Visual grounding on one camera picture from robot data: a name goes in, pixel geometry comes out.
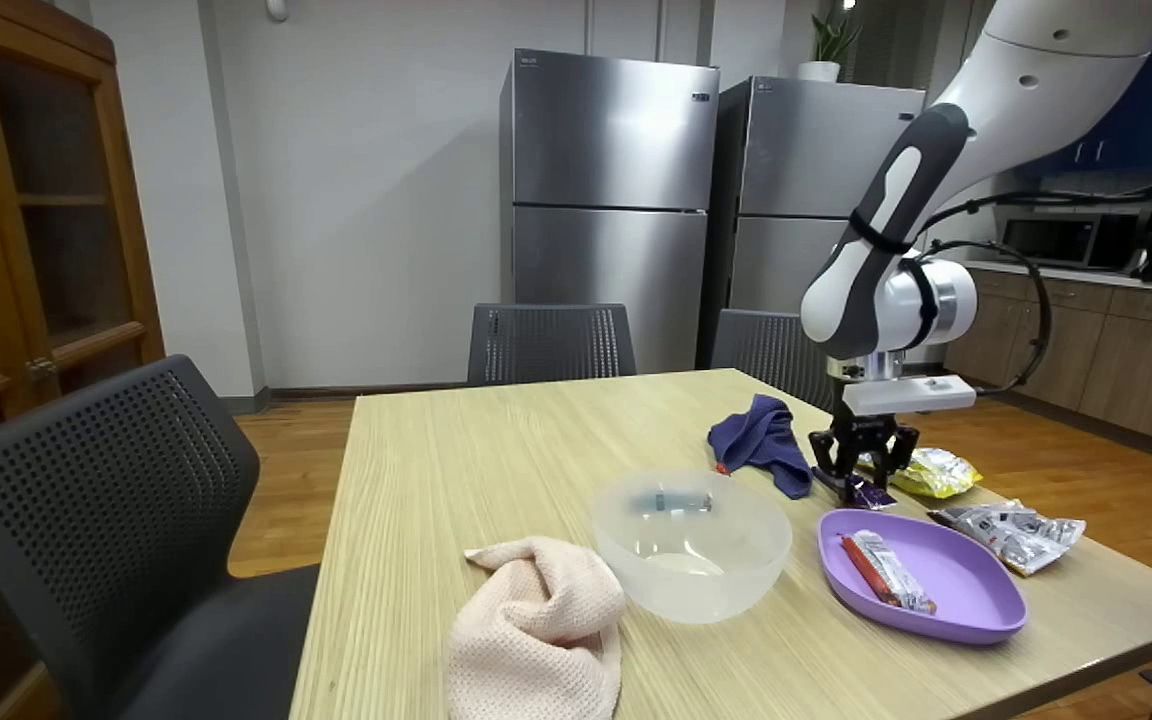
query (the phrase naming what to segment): purple plate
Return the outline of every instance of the purple plate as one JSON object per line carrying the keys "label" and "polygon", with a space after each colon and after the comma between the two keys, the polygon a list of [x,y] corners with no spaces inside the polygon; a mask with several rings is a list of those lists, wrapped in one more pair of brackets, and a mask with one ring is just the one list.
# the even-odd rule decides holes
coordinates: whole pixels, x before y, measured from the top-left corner
{"label": "purple plate", "polygon": [[[917,617],[871,598],[871,589],[859,579],[856,566],[846,552],[846,538],[859,528],[879,533],[890,539],[890,549],[935,601],[935,617]],[[1024,624],[1024,601],[1007,568],[996,555],[987,555],[976,539],[952,528],[863,509],[837,509],[818,528],[818,552],[829,589],[853,612],[878,624],[952,646],[1001,646],[1018,637]]]}

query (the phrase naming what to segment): pink towel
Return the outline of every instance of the pink towel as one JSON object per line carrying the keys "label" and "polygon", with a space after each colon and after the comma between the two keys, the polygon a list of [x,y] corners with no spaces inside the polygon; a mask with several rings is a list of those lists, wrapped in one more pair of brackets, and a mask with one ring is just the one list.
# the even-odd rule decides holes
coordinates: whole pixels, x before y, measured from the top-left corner
{"label": "pink towel", "polygon": [[550,538],[476,549],[465,560],[491,575],[451,624],[449,715],[611,715],[624,612],[611,568],[598,552]]}

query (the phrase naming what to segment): purple cloth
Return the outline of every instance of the purple cloth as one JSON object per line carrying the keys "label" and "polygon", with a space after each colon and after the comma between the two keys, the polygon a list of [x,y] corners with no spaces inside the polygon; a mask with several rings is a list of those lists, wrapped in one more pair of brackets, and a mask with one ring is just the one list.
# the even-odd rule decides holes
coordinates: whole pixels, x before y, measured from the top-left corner
{"label": "purple cloth", "polygon": [[814,468],[789,434],[789,409],[776,398],[753,398],[743,415],[710,430],[710,449],[724,474],[743,465],[772,474],[772,485],[802,499],[814,494]]}

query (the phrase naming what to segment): chair backrest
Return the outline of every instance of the chair backrest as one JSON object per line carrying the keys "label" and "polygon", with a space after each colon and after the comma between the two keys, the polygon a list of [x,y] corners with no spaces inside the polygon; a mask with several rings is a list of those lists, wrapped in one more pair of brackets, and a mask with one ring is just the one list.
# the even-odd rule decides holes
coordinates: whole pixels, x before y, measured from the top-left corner
{"label": "chair backrest", "polygon": [[634,377],[624,306],[476,306],[467,384]]}
{"label": "chair backrest", "polygon": [[724,307],[714,363],[742,367],[834,412],[837,381],[829,377],[829,358],[804,336],[798,314]]}
{"label": "chair backrest", "polygon": [[72,715],[109,715],[147,646],[227,586],[252,490],[252,444],[183,358],[0,424],[0,598]]}

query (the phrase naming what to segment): glass bowl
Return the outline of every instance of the glass bowl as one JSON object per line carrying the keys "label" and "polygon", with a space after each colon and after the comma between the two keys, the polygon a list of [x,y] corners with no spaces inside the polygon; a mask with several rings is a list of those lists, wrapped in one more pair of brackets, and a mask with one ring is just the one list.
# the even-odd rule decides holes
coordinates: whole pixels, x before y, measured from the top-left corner
{"label": "glass bowl", "polygon": [[791,549],[769,498],[703,474],[611,485],[598,499],[592,539],[629,601],[672,624],[747,612]]}

